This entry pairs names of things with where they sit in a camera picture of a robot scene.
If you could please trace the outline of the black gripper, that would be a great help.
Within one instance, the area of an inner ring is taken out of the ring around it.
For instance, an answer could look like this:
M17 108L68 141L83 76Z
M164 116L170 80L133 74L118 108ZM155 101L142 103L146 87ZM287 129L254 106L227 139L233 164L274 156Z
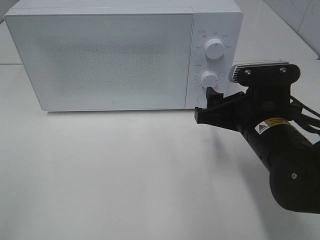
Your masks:
M206 88L206 108L195 107L197 124L215 126L247 135L260 122L270 118L291 121L297 108L290 103L291 87L249 87L224 97L212 87Z

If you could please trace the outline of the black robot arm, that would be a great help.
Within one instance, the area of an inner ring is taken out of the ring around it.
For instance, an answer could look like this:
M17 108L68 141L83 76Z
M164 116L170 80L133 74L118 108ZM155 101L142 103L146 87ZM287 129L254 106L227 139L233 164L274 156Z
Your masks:
M319 134L320 115L283 91L257 93L249 88L228 97L208 87L206 108L195 108L195 121L239 132L269 171L275 201L284 209L320 211L320 145L311 143L292 122Z

